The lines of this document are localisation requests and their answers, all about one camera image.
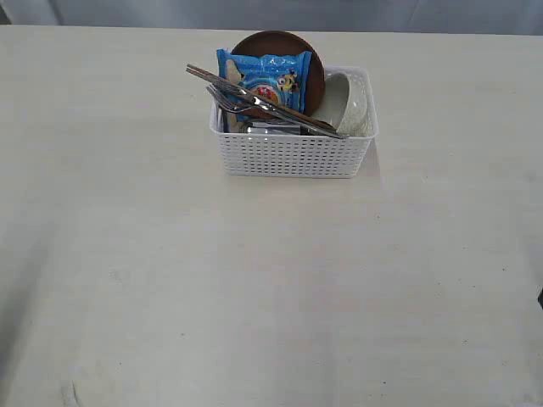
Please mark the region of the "white perforated plastic basket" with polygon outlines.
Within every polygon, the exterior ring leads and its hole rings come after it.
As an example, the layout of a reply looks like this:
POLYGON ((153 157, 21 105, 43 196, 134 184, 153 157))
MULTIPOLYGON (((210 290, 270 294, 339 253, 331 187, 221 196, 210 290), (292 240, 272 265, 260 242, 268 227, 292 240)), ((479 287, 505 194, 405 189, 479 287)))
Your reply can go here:
POLYGON ((337 139, 326 136, 224 132, 224 120, 216 103, 211 104, 210 131, 216 135, 227 174, 235 176, 283 176, 351 178, 364 161, 379 133, 378 117, 367 70, 328 66, 326 75, 352 75, 361 83, 367 102, 362 132, 337 139))

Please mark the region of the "silver metal knife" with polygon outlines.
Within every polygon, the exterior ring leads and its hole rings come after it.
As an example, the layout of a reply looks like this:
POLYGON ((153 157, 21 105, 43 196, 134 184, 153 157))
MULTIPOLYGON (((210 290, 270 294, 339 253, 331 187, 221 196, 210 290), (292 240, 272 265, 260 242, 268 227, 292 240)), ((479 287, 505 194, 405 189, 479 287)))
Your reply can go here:
POLYGON ((284 108, 216 75, 212 75, 207 81, 210 83, 208 88, 212 95, 216 97, 221 108, 228 113, 249 115, 250 111, 256 110, 262 114, 302 126, 320 136, 336 139, 347 138, 347 136, 340 135, 334 127, 325 122, 314 120, 297 111, 284 108))

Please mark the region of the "white ceramic bowl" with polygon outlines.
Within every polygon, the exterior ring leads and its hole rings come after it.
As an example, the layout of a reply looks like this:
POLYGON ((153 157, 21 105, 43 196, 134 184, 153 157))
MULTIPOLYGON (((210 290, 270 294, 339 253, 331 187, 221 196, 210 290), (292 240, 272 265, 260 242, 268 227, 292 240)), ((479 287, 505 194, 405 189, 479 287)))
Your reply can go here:
POLYGON ((327 74, 325 92, 314 119, 331 125, 340 136, 366 135, 368 100, 360 72, 338 70, 327 74))

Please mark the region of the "brown wooden chopstick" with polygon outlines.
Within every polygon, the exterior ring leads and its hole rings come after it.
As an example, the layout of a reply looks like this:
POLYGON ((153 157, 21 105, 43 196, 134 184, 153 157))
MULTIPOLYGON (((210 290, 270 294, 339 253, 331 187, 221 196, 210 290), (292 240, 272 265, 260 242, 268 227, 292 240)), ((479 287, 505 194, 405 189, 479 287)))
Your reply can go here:
POLYGON ((194 65, 187 64, 186 71, 189 74, 197 76, 200 79, 203 79, 205 81, 208 81, 209 83, 211 83, 213 85, 217 85, 220 88, 224 88, 224 89, 228 88, 228 89, 232 89, 232 90, 237 90, 238 89, 237 85, 232 84, 228 80, 226 80, 224 78, 221 78, 220 76, 217 76, 215 74, 212 74, 212 73, 210 73, 210 72, 208 72, 206 70, 202 70, 202 69, 200 69, 200 68, 198 68, 198 67, 196 67, 194 65))

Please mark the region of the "silver metal fork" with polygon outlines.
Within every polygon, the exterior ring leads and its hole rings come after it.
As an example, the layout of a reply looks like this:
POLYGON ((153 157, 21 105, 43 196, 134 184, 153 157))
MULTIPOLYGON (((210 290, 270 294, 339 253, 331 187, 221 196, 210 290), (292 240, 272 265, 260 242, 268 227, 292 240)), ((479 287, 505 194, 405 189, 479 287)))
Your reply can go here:
POLYGON ((268 111, 266 111, 262 107, 257 107, 255 104, 251 104, 245 101, 235 102, 227 98, 223 93, 221 93, 212 85, 207 86, 206 90, 215 99, 217 104, 228 113, 255 115, 256 112, 258 112, 262 114, 268 114, 268 111))

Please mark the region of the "blue chips bag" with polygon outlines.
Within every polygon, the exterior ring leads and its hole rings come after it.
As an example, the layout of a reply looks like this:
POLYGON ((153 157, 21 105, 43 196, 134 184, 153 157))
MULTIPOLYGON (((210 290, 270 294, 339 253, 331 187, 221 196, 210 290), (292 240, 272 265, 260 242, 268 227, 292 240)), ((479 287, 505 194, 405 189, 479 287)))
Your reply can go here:
POLYGON ((219 76, 257 95, 303 113, 311 52, 298 55, 237 55, 217 49, 219 76))

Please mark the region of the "brown wooden spoon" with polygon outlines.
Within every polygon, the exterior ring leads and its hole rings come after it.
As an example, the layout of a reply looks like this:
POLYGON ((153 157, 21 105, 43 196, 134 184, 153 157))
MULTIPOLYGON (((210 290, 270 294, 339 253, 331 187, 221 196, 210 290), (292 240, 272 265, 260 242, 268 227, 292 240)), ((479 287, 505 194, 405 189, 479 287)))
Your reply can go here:
POLYGON ((302 114, 289 113, 283 110, 271 110, 268 111, 268 114, 263 114, 261 117, 256 117, 254 115, 249 115, 246 121, 282 121, 287 122, 293 125, 302 126, 308 130, 320 131, 322 133, 332 132, 336 134, 337 131, 334 127, 320 120, 313 120, 310 117, 307 117, 302 114))

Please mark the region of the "brown round plate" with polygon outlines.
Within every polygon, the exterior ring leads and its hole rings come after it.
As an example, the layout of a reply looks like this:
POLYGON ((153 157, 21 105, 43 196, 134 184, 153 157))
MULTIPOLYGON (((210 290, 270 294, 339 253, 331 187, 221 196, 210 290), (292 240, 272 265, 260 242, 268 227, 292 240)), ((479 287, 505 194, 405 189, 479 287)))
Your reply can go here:
POLYGON ((260 31, 244 38, 233 54, 261 57, 266 54, 298 55, 311 52, 305 89, 304 114, 311 116, 320 106, 325 93, 325 69, 315 49, 304 39, 286 31, 260 31))

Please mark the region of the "shiny metal cup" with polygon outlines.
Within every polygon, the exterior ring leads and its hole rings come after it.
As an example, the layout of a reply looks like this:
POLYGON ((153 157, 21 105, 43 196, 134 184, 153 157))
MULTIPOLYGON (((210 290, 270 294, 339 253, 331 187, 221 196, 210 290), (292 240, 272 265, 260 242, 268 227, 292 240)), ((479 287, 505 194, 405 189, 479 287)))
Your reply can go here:
POLYGON ((282 121, 245 121, 241 130, 247 134, 300 135, 301 127, 282 121))

